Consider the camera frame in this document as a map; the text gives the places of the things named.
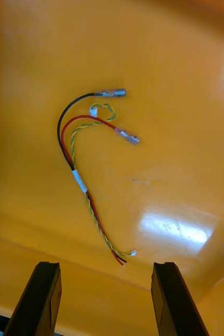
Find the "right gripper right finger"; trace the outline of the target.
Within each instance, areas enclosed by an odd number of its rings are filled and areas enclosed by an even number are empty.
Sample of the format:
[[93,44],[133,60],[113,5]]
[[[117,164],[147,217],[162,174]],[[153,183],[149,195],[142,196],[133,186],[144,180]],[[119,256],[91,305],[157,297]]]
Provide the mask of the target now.
[[175,263],[154,263],[151,294],[159,335],[209,334]]

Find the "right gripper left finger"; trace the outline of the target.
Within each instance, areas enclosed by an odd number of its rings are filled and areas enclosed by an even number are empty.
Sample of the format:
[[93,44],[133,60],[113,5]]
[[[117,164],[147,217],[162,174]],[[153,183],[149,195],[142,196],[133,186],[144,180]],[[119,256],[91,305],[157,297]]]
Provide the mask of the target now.
[[39,262],[3,335],[54,335],[61,294],[59,263]]

